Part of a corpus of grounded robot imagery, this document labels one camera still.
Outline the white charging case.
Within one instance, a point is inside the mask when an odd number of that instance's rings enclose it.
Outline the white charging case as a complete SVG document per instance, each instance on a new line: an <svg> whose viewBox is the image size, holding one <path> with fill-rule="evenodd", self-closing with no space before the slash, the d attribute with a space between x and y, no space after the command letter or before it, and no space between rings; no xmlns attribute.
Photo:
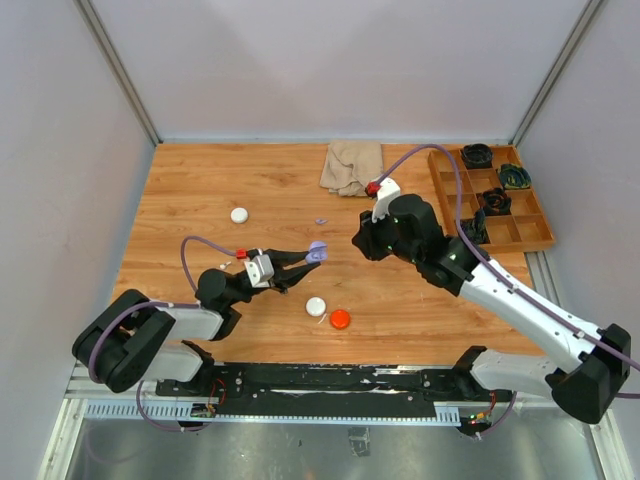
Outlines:
<svg viewBox="0 0 640 480"><path fill-rule="evenodd" d="M320 297L311 297L305 304L305 310L311 317L322 317L326 313L326 302Z"/></svg>
<svg viewBox="0 0 640 480"><path fill-rule="evenodd" d="M249 212L243 207L236 207L230 212L230 219L235 224L243 224L249 219Z"/></svg>

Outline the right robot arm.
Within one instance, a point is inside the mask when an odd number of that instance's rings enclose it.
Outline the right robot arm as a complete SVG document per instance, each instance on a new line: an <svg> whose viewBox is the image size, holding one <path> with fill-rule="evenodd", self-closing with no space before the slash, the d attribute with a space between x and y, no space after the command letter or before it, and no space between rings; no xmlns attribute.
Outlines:
<svg viewBox="0 0 640 480"><path fill-rule="evenodd" d="M487 390L528 393L597 424L620 396L632 366L630 334L615 323L601 328L572 315L466 238L444 234L420 196L377 201L360 214L352 243L370 261L395 256L413 265L430 285L496 314L543 351L527 356L469 348L452 377L463 399L477 399Z"/></svg>

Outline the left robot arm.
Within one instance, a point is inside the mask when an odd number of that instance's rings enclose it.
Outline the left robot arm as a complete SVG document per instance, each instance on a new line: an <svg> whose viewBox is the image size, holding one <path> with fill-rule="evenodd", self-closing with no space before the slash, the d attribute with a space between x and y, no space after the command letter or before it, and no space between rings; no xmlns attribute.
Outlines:
<svg viewBox="0 0 640 480"><path fill-rule="evenodd" d="M193 303L153 300L136 289L122 293L78 335L71 352L92 381L114 393L140 381L175 380L190 394L207 393L214 371L194 340L227 338L241 318L234 305L274 290L285 294L320 266L322 250L238 251L237 273L200 274Z"/></svg>

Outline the purple charging case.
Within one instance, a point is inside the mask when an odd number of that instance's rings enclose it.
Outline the purple charging case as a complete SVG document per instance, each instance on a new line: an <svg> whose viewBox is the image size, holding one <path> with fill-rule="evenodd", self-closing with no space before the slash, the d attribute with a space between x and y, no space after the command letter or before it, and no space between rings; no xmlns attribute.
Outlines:
<svg viewBox="0 0 640 480"><path fill-rule="evenodd" d="M307 264L322 263L328 259L328 245L323 241L313 241L305 256Z"/></svg>

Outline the orange earbud charging case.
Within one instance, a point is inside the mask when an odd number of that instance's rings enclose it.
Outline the orange earbud charging case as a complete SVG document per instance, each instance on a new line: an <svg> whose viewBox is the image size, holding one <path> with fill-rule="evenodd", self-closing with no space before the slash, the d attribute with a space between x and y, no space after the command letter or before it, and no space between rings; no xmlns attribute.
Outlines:
<svg viewBox="0 0 640 480"><path fill-rule="evenodd" d="M351 315L346 310L337 309L330 314L329 321L335 329L343 330L350 326Z"/></svg>

